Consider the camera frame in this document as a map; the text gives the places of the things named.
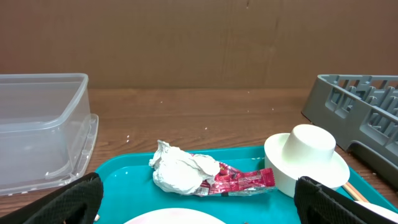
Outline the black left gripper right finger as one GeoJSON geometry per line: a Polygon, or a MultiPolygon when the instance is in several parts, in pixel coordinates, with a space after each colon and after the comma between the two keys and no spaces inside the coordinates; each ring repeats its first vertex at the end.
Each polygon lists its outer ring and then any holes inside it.
{"type": "Polygon", "coordinates": [[[294,204],[303,224],[394,224],[307,176],[296,181],[294,204]]]}

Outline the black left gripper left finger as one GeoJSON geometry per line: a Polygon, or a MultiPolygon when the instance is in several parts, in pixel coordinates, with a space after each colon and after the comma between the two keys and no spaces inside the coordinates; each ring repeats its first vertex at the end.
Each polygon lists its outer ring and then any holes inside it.
{"type": "Polygon", "coordinates": [[[1,223],[92,224],[102,199],[103,182],[92,172],[1,217],[1,223]]]}

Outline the wooden chopstick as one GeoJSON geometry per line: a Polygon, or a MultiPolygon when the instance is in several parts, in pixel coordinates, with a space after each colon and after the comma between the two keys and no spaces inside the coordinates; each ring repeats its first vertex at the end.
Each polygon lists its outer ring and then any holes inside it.
{"type": "Polygon", "coordinates": [[[355,201],[369,203],[369,201],[356,188],[354,188],[351,183],[345,183],[343,188],[355,201]]]}

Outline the white bowl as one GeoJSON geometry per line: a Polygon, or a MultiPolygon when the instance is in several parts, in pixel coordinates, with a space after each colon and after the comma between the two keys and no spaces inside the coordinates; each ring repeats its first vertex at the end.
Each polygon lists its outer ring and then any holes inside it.
{"type": "Polygon", "coordinates": [[[307,176],[336,190],[350,177],[350,171],[344,159],[334,151],[330,162],[295,165],[285,162],[282,148],[290,133],[280,133],[269,137],[264,143],[266,164],[273,170],[275,185],[284,194],[293,197],[296,181],[307,176]]]}

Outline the white cup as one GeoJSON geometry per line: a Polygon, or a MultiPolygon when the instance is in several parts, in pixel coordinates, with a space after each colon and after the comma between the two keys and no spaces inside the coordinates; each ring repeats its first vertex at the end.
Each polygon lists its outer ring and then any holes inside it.
{"type": "Polygon", "coordinates": [[[293,128],[282,148],[285,162],[304,165],[330,162],[336,141],[326,130],[312,124],[300,124],[293,128]]]}

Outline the red snack wrapper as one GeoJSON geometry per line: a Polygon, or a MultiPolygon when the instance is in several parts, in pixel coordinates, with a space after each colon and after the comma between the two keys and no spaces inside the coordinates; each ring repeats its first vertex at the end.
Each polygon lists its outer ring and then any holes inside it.
{"type": "Polygon", "coordinates": [[[242,172],[223,162],[219,162],[220,172],[213,183],[204,180],[193,195],[207,196],[251,196],[277,189],[271,168],[242,172]]]}

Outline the white tissue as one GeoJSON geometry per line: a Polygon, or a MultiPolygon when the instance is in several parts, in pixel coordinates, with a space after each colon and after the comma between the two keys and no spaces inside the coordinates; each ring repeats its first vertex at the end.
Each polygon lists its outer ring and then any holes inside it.
{"type": "Polygon", "coordinates": [[[220,163],[211,156],[190,154],[165,141],[158,140],[158,148],[149,165],[155,185],[164,192],[180,195],[207,196],[220,163]]]}

